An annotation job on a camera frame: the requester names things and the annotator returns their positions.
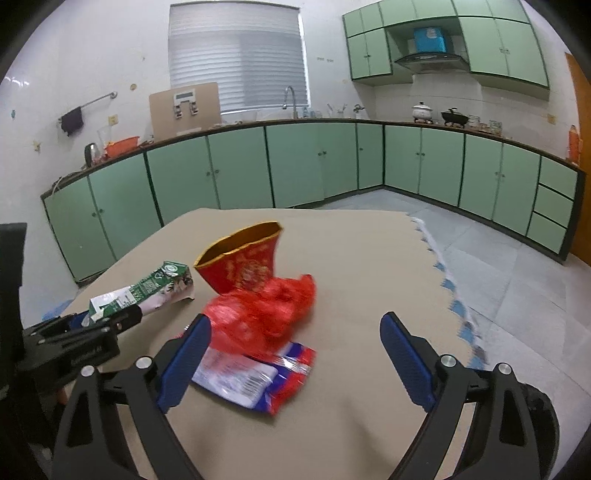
gold rim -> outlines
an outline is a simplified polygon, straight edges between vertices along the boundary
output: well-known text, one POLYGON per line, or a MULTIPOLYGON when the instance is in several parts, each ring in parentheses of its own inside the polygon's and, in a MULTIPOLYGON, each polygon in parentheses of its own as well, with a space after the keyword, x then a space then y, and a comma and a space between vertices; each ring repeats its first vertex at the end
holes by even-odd
POLYGON ((236 232, 232 233, 231 235, 224 236, 224 237, 218 239, 217 241, 215 241, 214 243, 212 243, 211 245, 209 245, 209 247, 207 247, 205 249, 205 251, 199 256, 199 258, 197 260, 195 260, 193 267, 197 270, 199 270, 200 268, 208 267, 209 265, 217 262, 221 258, 227 257, 228 255, 232 255, 232 254, 238 252, 239 250, 243 250, 247 247, 251 247, 253 245, 267 242, 268 240, 279 236, 282 231, 283 231, 283 227, 279 224, 279 222, 261 222, 261 223, 256 223, 254 225, 250 225, 250 226, 247 226, 247 227, 242 228, 240 230, 237 230, 236 232), (245 232, 248 232, 250 230, 257 230, 257 229, 259 229, 261 227, 265 227, 265 226, 269 226, 269 227, 274 226, 275 228, 277 228, 277 231, 270 234, 270 235, 266 235, 263 238, 259 238, 257 240, 254 240, 252 242, 242 243, 238 247, 232 248, 228 251, 221 252, 221 253, 215 255, 213 258, 206 260, 203 263, 200 263, 204 257, 207 257, 207 255, 211 252, 212 249, 214 249, 216 247, 223 249, 224 242, 229 242, 230 239, 239 237, 241 234, 244 234, 245 232))

range hood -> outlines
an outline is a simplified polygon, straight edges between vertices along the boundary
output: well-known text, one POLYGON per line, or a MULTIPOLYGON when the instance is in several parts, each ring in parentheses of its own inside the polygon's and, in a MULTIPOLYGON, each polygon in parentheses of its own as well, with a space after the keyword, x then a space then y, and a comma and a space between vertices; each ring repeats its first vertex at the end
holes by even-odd
POLYGON ((396 63, 413 73, 470 71, 470 66, 462 57, 441 51, 411 53, 396 60, 396 63))

faucet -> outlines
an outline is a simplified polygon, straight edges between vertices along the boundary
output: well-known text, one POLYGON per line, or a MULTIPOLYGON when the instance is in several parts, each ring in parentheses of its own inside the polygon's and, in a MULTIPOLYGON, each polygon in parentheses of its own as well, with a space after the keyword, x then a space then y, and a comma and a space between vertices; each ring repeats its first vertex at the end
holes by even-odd
POLYGON ((294 92, 294 88, 291 85, 288 85, 285 88, 285 98, 283 99, 283 106, 281 107, 283 110, 287 110, 287 92, 291 90, 291 99, 294 102, 294 118, 297 118, 297 110, 296 110, 296 93, 294 92))

blue gripper pad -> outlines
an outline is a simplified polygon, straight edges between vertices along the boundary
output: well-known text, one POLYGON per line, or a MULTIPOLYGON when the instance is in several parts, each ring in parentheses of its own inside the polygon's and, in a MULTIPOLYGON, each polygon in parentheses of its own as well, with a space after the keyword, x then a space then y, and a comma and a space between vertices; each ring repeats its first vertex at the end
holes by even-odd
POLYGON ((415 405, 430 412, 435 406, 431 372, 413 348, 407 334, 386 314, 379 324, 379 335, 408 396, 415 405))
POLYGON ((160 375, 160 394, 156 403, 163 413, 181 403, 211 338, 211 324, 205 315, 191 324, 181 337, 183 344, 160 375))

red plastic bag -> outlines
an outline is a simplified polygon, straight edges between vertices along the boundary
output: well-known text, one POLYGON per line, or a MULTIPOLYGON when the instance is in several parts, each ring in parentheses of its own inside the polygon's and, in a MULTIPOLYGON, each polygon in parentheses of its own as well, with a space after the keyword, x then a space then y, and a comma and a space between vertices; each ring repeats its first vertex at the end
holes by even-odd
POLYGON ((274 356, 290 339, 316 299, 311 275, 270 278, 259 292, 232 290, 210 301, 203 313, 212 323, 210 346, 259 359, 274 356))

